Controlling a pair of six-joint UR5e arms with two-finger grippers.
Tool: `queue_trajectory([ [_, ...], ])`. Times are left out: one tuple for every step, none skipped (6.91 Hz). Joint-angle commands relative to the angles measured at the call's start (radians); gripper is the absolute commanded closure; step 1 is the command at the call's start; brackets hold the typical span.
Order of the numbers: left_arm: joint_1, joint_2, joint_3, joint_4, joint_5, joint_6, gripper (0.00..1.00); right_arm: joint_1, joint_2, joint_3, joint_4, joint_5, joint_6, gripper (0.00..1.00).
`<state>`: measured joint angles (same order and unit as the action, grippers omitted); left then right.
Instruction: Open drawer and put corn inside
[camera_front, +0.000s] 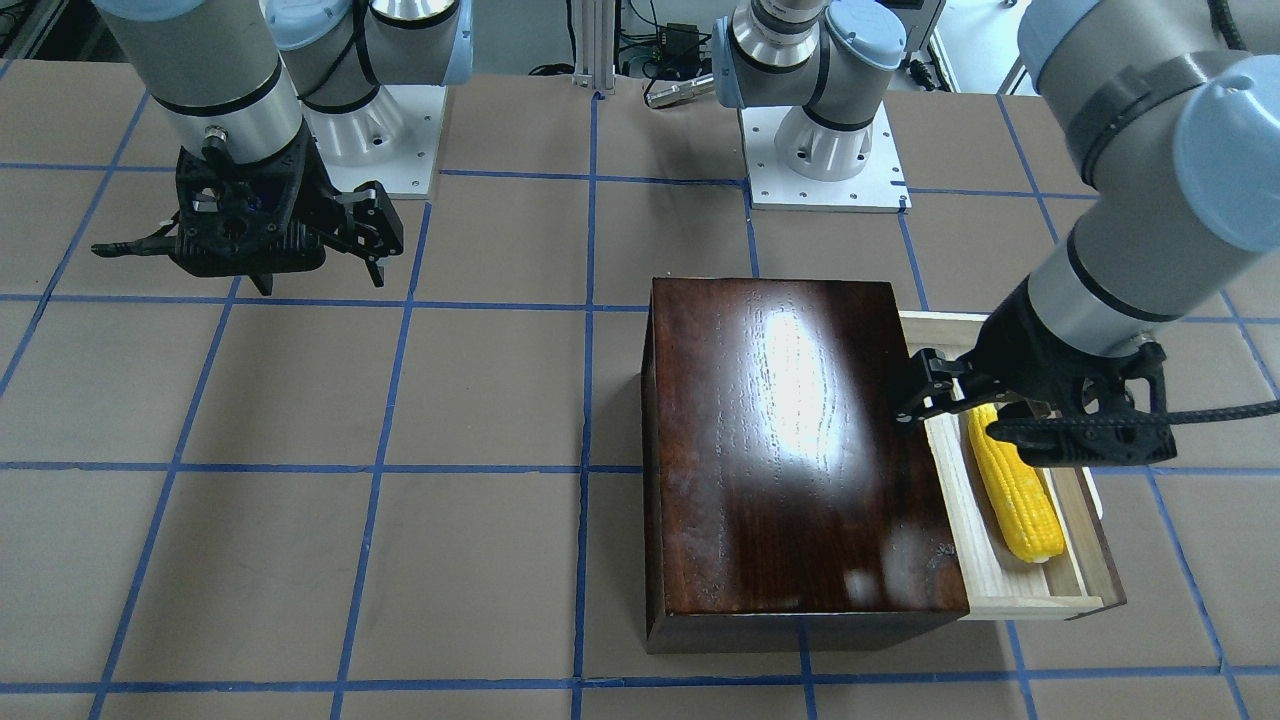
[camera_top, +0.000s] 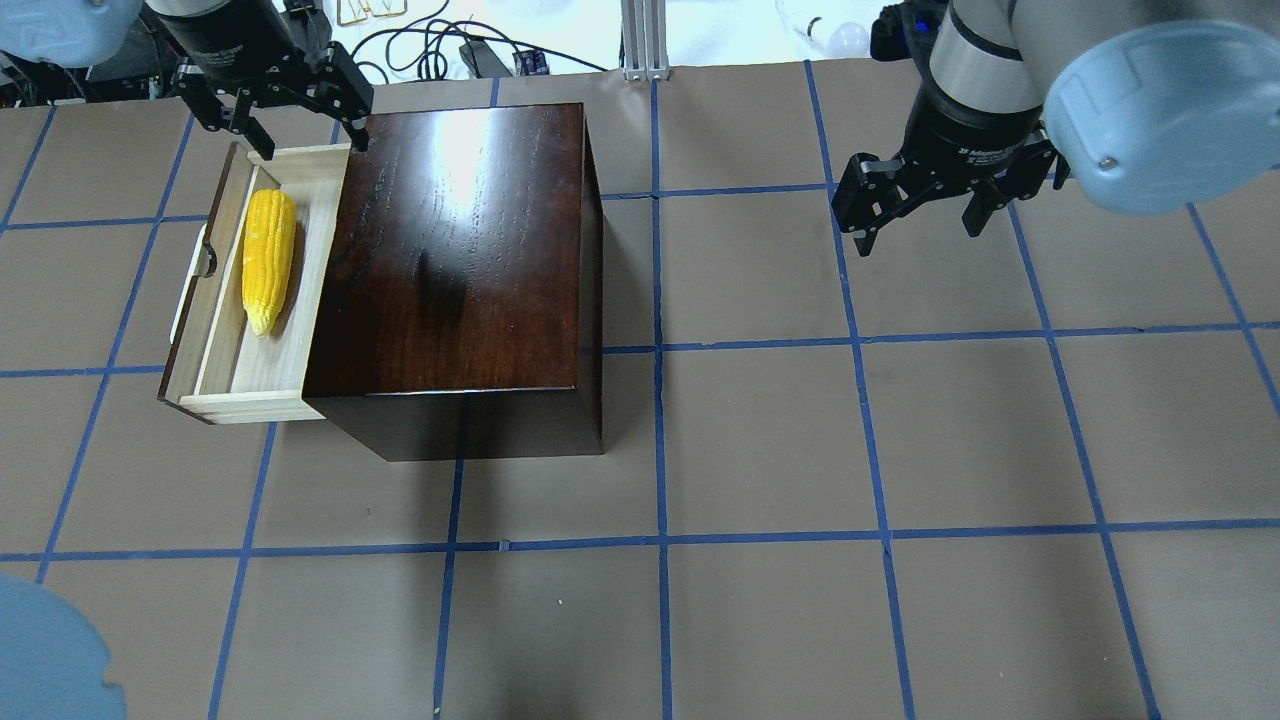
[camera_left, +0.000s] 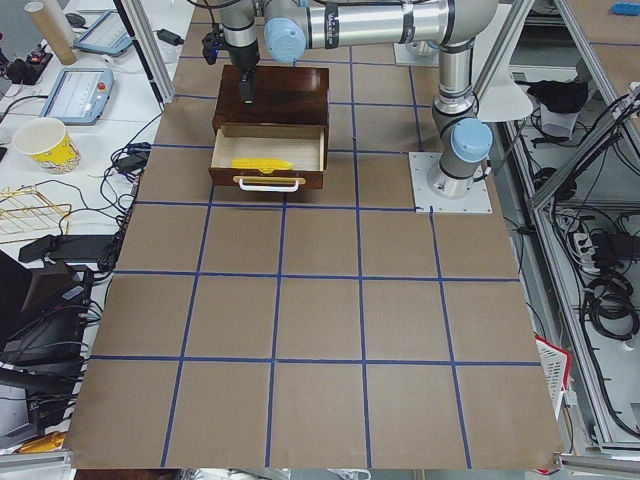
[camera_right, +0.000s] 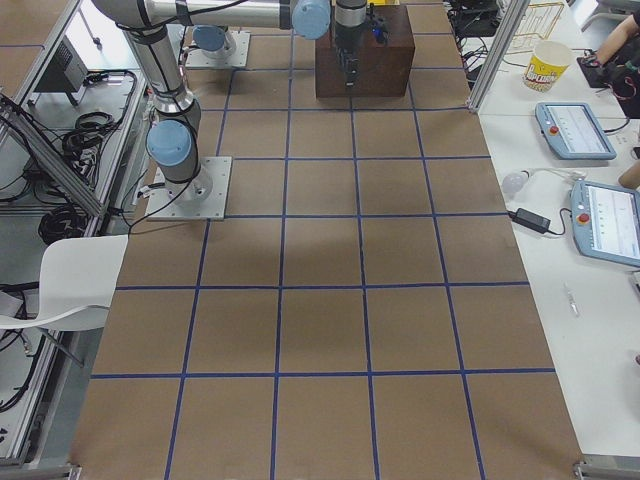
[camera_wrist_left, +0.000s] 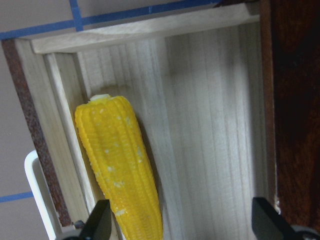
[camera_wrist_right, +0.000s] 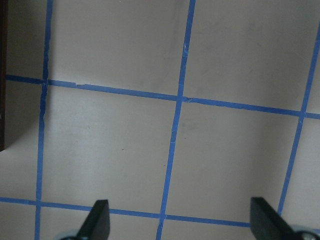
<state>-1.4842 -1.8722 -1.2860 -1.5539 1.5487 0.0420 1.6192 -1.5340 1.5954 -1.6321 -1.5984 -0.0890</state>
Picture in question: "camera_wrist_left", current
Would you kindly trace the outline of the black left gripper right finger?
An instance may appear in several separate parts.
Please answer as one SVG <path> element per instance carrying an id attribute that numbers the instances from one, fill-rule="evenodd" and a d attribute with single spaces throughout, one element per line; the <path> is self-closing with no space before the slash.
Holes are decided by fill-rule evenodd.
<path id="1" fill-rule="evenodd" d="M 294 240 L 295 231 L 263 197 L 252 198 L 251 226 L 257 240 Z"/>

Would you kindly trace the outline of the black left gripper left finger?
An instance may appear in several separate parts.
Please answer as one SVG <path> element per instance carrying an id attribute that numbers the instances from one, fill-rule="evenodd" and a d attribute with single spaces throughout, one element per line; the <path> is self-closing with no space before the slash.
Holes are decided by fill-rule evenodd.
<path id="1" fill-rule="evenodd" d="M 110 201 L 99 200 L 79 234 L 81 240 L 109 240 L 111 236 Z"/>

